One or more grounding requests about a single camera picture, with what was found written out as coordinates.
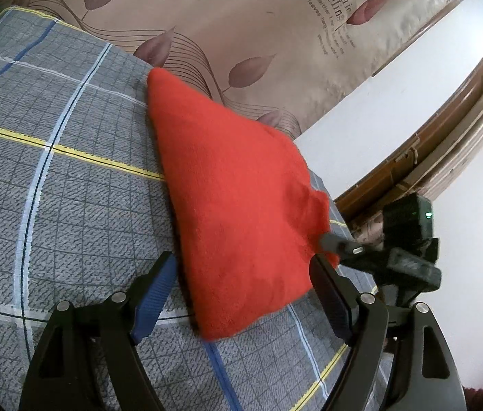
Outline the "red knitted garment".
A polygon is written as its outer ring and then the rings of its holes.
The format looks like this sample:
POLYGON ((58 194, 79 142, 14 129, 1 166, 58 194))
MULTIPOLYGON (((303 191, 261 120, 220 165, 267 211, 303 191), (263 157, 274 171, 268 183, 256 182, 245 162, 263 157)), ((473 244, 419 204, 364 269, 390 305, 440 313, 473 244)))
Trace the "red knitted garment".
POLYGON ((330 201, 285 134, 166 70, 147 84, 196 327, 229 338, 310 290, 330 201))

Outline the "grey plaid bed sheet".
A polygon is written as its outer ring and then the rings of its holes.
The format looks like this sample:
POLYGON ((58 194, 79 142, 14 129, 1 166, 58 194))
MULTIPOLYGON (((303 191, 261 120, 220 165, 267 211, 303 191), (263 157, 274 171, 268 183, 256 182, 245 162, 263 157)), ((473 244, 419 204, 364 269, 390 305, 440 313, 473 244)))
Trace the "grey plaid bed sheet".
MULTIPOLYGON (((0 13, 0 406, 53 307, 99 303, 174 247, 149 66, 29 9, 0 13)), ((137 348, 168 410, 318 410, 348 349, 314 294, 205 343, 173 288, 137 348)))

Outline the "beige leaf pattern curtain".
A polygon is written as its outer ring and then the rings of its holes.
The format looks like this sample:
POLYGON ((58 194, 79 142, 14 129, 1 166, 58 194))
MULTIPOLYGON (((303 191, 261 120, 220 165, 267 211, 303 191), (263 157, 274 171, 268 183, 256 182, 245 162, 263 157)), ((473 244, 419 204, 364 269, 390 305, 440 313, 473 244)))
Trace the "beige leaf pattern curtain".
POLYGON ((300 136, 461 0, 0 0, 163 67, 300 136))

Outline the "brown wooden door frame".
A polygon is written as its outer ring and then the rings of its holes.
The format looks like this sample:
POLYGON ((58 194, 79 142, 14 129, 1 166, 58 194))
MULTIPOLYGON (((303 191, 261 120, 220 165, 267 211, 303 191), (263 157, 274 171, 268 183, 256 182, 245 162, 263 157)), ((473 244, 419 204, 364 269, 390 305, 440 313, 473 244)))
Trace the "brown wooden door frame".
POLYGON ((453 95, 383 162, 335 200, 353 237, 382 239, 385 205, 436 199, 483 146, 483 58, 453 95))

